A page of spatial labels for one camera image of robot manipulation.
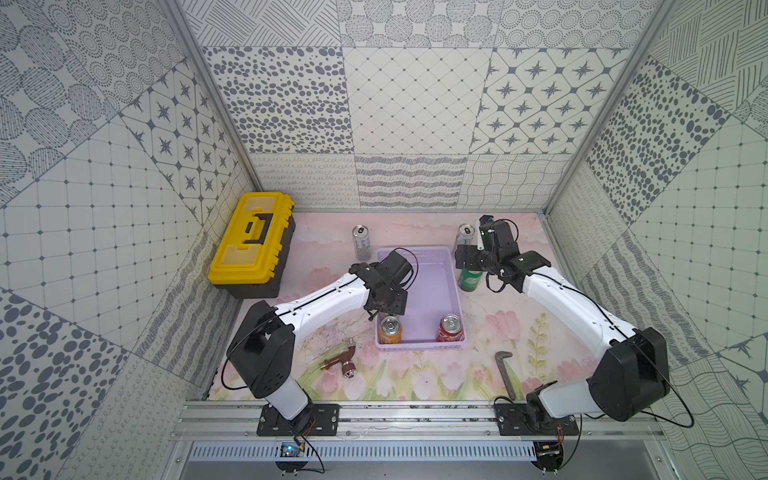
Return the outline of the green soda can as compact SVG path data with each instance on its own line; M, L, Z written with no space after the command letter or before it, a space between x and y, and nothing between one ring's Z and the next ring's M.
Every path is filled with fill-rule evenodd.
M458 287L465 292L473 292L478 288L482 276L482 271L463 268L458 277Z

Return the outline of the white Monster can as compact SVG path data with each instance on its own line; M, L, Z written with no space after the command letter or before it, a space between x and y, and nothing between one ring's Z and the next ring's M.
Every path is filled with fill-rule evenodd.
M352 237L356 259L359 262L367 262L371 258L369 229L365 225L356 225L352 229Z
M475 227L471 224L461 224L458 227L457 234L454 241L453 253L458 251L458 247L462 245L474 245L476 240Z

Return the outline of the orange drink can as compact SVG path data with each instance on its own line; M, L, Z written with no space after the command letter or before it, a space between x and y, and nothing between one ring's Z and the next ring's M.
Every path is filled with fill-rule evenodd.
M402 333L402 324L396 316L386 316L379 323L378 335L381 344L399 344Z

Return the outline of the lilac plastic basket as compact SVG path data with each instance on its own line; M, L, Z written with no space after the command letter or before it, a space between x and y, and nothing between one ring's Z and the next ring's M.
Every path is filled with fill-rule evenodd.
M405 313L398 317L402 326L399 343L383 342L379 315L375 327L375 344L381 351L424 351L460 349L467 343L468 327L463 318L459 289L455 277L452 252L447 246L407 246L399 250L413 267L418 267L415 283L408 289ZM437 340L441 320L449 314L459 318L463 337L450 342Z

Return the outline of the red cola can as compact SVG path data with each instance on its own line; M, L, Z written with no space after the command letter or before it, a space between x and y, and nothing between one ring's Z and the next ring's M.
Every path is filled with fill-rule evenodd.
M438 342L456 342L464 339L461 319L456 314L445 315L439 322L436 340Z

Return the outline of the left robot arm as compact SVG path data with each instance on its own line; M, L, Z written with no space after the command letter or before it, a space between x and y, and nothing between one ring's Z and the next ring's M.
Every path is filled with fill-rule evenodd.
M338 280L297 300L248 309L225 354L244 388L266 400L293 424L307 418L311 399L292 376L296 347L332 320L354 310L375 315L405 312L406 285L414 278L407 261L358 263Z

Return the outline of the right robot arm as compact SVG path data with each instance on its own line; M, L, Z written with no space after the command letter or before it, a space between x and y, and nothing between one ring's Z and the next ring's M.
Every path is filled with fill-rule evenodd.
M495 276L504 287L513 287L554 313L598 361L588 378L551 383L529 393L531 423L581 414L604 414L624 422L669 394L664 336L607 312L539 253L460 245L455 258L457 267Z

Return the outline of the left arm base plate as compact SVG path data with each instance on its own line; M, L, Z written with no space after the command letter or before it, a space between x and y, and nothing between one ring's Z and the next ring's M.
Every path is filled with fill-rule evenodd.
M294 419L285 419L271 405L261 410L257 435L259 437L335 436L338 430L340 405L310 403Z

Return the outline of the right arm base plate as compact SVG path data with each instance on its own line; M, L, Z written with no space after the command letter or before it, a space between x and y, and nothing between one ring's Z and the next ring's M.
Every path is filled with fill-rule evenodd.
M493 405L495 421L501 436L575 437L580 433L578 421L554 419L523 403L502 401Z

